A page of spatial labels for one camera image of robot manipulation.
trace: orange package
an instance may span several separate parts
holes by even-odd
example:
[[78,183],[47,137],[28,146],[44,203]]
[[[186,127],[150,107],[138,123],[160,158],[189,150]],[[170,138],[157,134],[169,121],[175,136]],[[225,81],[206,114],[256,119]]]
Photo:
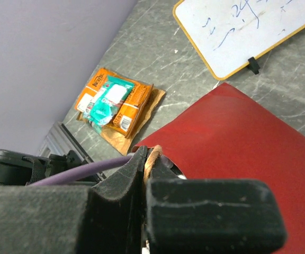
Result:
[[89,102],[107,81],[108,75],[134,83],[133,90],[124,101],[114,120],[107,124],[108,127],[123,134],[127,138],[132,132],[144,106],[147,104],[154,85],[147,85],[137,80],[123,77],[105,68],[101,68],[83,89],[77,100],[75,109],[84,112],[88,108]]

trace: gray wall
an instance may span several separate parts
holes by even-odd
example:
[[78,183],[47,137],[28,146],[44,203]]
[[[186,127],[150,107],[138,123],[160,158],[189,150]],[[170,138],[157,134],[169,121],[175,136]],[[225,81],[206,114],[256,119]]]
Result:
[[35,153],[137,0],[0,0],[0,148]]

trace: whiteboard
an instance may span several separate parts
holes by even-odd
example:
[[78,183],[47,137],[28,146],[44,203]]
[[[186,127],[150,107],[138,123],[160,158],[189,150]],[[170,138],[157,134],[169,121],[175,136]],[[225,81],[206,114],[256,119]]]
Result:
[[182,0],[173,13],[218,80],[305,28],[305,0]]

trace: red cloth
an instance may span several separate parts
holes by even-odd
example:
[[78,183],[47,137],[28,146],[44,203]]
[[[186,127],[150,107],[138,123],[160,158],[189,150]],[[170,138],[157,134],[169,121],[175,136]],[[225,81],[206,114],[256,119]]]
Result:
[[305,254],[305,137],[224,83],[137,146],[161,145],[187,178],[255,178],[274,192],[289,238]]

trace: tan rope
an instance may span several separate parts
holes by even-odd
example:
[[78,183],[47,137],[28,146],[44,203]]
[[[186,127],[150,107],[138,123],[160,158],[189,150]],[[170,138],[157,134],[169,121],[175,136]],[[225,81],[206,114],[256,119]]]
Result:
[[143,175],[143,187],[144,189],[147,186],[148,179],[150,177],[150,173],[152,170],[152,167],[155,164],[156,159],[158,156],[162,155],[162,147],[161,146],[155,146],[152,152],[150,153],[146,163],[144,164],[144,175]]

